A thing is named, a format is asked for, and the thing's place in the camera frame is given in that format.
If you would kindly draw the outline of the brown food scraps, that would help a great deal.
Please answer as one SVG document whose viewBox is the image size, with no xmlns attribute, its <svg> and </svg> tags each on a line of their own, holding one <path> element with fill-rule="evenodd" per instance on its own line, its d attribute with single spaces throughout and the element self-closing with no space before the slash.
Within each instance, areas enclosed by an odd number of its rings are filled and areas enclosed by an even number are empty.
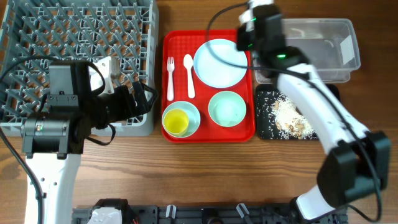
<svg viewBox="0 0 398 224">
<path fill-rule="evenodd" d="M 296 111 L 289 100 L 276 101 L 273 107 L 275 124 L 278 130 L 301 139 L 305 125 L 301 122 L 302 116 Z"/>
</svg>

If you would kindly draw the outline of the white plastic fork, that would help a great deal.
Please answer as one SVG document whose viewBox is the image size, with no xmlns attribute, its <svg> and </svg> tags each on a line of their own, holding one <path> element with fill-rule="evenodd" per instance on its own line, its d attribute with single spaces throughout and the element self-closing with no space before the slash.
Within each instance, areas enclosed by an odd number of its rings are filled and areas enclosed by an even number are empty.
<svg viewBox="0 0 398 224">
<path fill-rule="evenodd" d="M 173 80 L 173 72 L 175 70 L 174 58 L 169 57 L 167 59 L 167 71 L 168 71 L 168 84 L 167 84 L 167 100 L 174 100 L 174 80 Z"/>
</svg>

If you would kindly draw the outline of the light blue plate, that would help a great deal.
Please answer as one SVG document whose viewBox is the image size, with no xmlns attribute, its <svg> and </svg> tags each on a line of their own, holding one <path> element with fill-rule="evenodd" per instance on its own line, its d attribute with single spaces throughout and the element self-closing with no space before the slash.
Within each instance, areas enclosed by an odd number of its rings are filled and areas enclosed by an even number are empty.
<svg viewBox="0 0 398 224">
<path fill-rule="evenodd" d="M 210 47 L 219 58 L 236 65 L 248 66 L 244 52 L 236 50 L 236 44 L 227 39 L 213 39 Z M 206 43 L 202 44 L 193 58 L 193 67 L 198 78 L 213 88 L 229 88 L 239 83 L 246 74 L 246 69 L 229 66 L 215 59 Z"/>
</svg>

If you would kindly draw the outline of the grey dishwasher rack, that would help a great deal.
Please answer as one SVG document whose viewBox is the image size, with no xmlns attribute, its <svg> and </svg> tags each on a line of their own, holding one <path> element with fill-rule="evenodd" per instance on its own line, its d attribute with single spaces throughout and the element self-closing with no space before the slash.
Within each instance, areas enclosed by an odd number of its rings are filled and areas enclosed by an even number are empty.
<svg viewBox="0 0 398 224">
<path fill-rule="evenodd" d="M 49 92 L 49 57 L 106 66 L 119 61 L 111 88 L 154 87 L 159 34 L 155 0 L 2 1 L 1 128 L 19 136 L 26 117 Z"/>
</svg>

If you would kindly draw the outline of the red plastic tray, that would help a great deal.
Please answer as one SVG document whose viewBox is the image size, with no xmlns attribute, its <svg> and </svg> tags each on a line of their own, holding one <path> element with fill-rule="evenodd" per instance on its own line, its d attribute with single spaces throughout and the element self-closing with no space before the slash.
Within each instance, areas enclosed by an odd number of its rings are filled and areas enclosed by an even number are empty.
<svg viewBox="0 0 398 224">
<path fill-rule="evenodd" d="M 175 70 L 173 72 L 175 100 L 173 103 L 187 101 L 193 104 L 200 113 L 200 124 L 198 130 L 186 138 L 175 138 L 168 134 L 165 129 L 162 129 L 162 134 L 170 142 L 185 144 L 248 141 L 253 137 L 256 130 L 251 71 L 247 71 L 240 82 L 228 88 L 229 91 L 242 96 L 247 107 L 245 118 L 235 127 L 224 128 L 211 120 L 208 113 L 208 104 L 211 97 L 221 90 L 204 84 L 196 74 L 193 75 L 193 82 L 197 95 L 194 99 L 188 97 L 187 70 L 183 66 L 183 58 L 186 54 L 194 55 L 204 43 L 204 30 L 175 30 L 165 36 L 163 45 L 162 112 L 166 112 L 166 109 L 172 104 L 171 101 L 167 100 L 167 59 L 173 57 L 175 60 Z"/>
</svg>

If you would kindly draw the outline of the mint green bowl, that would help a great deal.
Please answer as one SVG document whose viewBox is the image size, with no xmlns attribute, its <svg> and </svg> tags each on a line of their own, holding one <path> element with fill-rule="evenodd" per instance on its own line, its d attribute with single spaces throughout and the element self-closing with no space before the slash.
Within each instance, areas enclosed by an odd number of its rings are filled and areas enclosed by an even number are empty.
<svg viewBox="0 0 398 224">
<path fill-rule="evenodd" d="M 221 91 L 209 101 L 208 114 L 219 126 L 230 128 L 240 124 L 247 108 L 243 98 L 233 91 Z"/>
</svg>

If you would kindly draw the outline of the clear plastic bin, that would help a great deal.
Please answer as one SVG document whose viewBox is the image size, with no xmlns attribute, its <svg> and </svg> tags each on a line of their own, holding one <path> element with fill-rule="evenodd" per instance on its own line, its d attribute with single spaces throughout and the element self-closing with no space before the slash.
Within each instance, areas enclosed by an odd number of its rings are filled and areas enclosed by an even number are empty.
<svg viewBox="0 0 398 224">
<path fill-rule="evenodd" d="M 358 41 L 349 19 L 284 19 L 287 45 L 299 48 L 325 83 L 345 83 L 361 66 Z"/>
</svg>

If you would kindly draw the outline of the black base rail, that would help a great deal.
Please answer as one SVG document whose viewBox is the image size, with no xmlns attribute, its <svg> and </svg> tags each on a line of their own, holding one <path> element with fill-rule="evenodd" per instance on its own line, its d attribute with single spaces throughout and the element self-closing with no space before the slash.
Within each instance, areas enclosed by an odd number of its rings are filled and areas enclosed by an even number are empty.
<svg viewBox="0 0 398 224">
<path fill-rule="evenodd" d="M 74 224 L 88 223 L 94 216 L 94 210 L 100 205 L 125 205 L 127 200 L 105 199 L 100 200 L 93 208 L 74 208 L 72 222 Z M 156 205 L 130 206 L 127 210 L 126 223 L 145 223 L 145 224 L 202 224 L 210 223 L 211 218 L 216 221 L 212 223 L 262 223 L 262 224 L 283 224 L 298 223 L 290 211 L 288 203 L 272 203 L 263 206 L 247 206 L 239 208 L 237 206 L 224 207 L 158 207 Z M 311 223 L 317 224 L 348 224 L 346 210 L 340 210 L 323 218 L 319 218 Z"/>
</svg>

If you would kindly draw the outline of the white plastic spoon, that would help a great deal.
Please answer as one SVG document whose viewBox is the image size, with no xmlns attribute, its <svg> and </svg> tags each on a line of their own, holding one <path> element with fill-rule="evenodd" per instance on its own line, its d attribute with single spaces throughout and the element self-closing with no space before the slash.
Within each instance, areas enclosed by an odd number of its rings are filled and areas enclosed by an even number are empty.
<svg viewBox="0 0 398 224">
<path fill-rule="evenodd" d="M 192 68 L 193 68 L 193 58 L 190 54 L 186 54 L 183 58 L 183 65 L 187 69 L 187 88 L 188 88 L 188 97 L 195 97 L 195 87 L 193 83 L 192 77 Z"/>
</svg>

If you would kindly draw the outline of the light blue bowl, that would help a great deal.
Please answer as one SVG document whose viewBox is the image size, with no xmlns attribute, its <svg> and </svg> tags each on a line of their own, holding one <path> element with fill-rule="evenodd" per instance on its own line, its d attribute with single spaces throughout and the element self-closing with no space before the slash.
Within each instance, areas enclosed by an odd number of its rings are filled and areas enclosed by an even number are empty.
<svg viewBox="0 0 398 224">
<path fill-rule="evenodd" d="M 188 114 L 188 117 L 189 117 L 188 130 L 182 136 L 173 136 L 173 135 L 169 134 L 164 128 L 164 125 L 163 125 L 164 114 L 166 114 L 166 112 L 168 112 L 172 109 L 181 109 L 181 110 L 184 110 L 184 112 L 186 112 L 186 114 Z M 198 111 L 198 109 L 196 108 L 195 105 L 193 105 L 187 101 L 176 101 L 176 102 L 170 104 L 168 107 L 166 107 L 166 109 L 162 115 L 162 125 L 163 125 L 164 130 L 174 138 L 187 138 L 187 137 L 191 136 L 199 128 L 200 121 L 201 121 L 200 112 Z"/>
</svg>

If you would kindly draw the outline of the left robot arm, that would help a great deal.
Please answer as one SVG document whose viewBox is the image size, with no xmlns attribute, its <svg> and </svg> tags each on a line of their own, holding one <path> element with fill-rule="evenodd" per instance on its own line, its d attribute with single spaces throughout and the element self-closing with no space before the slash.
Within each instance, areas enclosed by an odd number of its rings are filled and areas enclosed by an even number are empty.
<svg viewBox="0 0 398 224">
<path fill-rule="evenodd" d="M 105 85 L 93 90 L 84 60 L 56 60 L 49 66 L 48 111 L 31 113 L 22 125 L 22 151 L 29 168 L 26 223 L 70 223 L 72 197 L 78 168 L 91 130 L 111 129 L 114 123 L 149 113 L 158 97 L 157 90 L 134 82 L 133 90 L 117 87 L 105 93 Z"/>
</svg>

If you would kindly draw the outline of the yellow plastic cup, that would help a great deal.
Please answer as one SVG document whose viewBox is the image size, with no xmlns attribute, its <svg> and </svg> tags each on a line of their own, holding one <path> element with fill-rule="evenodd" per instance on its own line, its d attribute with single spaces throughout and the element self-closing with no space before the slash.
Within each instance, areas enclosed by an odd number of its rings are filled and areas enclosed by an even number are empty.
<svg viewBox="0 0 398 224">
<path fill-rule="evenodd" d="M 163 125 L 169 134 L 173 136 L 182 136 L 188 130 L 188 114 L 181 109 L 172 109 L 164 114 Z"/>
</svg>

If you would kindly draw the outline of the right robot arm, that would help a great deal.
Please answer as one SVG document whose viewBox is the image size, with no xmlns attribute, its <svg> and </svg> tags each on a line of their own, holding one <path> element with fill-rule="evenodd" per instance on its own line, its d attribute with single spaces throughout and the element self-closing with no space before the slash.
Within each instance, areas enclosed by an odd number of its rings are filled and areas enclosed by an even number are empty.
<svg viewBox="0 0 398 224">
<path fill-rule="evenodd" d="M 302 51 L 286 44 L 280 28 L 255 25 L 250 29 L 243 24 L 237 29 L 236 43 L 238 50 L 258 54 L 259 69 L 269 72 L 272 84 L 296 104 L 326 154 L 316 185 L 292 200 L 292 218 L 309 223 L 374 194 L 375 218 L 356 207 L 353 210 L 369 222 L 378 222 L 381 192 L 388 183 L 390 139 L 382 131 L 370 131 L 348 112 Z"/>
</svg>

